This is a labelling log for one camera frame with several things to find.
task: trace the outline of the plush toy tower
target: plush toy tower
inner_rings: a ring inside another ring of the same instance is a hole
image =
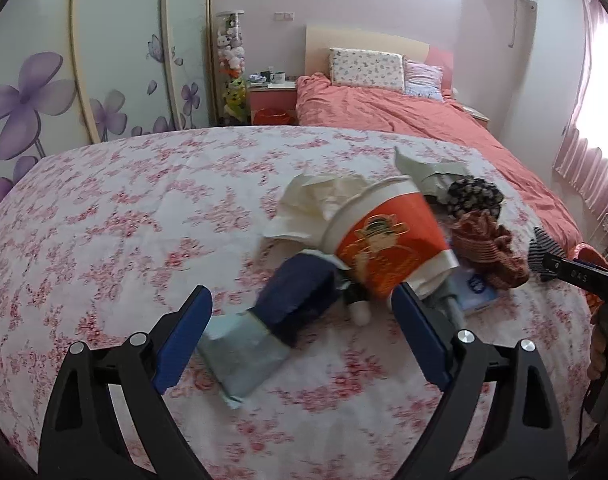
[[[244,47],[239,17],[243,10],[217,13],[218,88],[222,91],[223,119],[226,126],[248,124]]]

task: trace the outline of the white mug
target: white mug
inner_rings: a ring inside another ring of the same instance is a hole
[[[284,83],[286,83],[286,73],[275,72],[275,74],[273,74],[273,84],[274,85],[283,85]]]

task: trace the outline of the pink floral bedspread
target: pink floral bedspread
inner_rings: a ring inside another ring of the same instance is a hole
[[[252,306],[299,247],[260,235],[297,174],[396,174],[395,145],[424,161],[465,162],[506,197],[502,221],[527,251],[538,216],[477,150],[396,134],[296,126],[213,128],[114,140],[41,160],[0,205],[0,428],[34,468],[42,419],[68,346],[120,344],[181,306],[197,284],[216,316]],[[528,283],[471,317],[483,340],[538,345],[568,445],[588,361],[583,295]],[[116,410],[147,458],[123,400]],[[292,358],[238,410],[194,356],[164,396],[216,479],[390,478],[439,400],[388,311],[366,328],[341,307],[305,331]],[[459,462],[481,435],[486,388]]]

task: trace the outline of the brown knit fabric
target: brown knit fabric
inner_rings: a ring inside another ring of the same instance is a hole
[[[453,225],[451,245],[491,285],[507,289],[529,279],[526,261],[511,251],[512,239],[511,232],[498,225],[487,211],[471,211]]]

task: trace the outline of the red bag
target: red bag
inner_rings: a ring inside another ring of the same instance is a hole
[[[262,108],[257,111],[253,124],[257,126],[286,126],[291,124],[292,117],[286,110],[279,108]]]

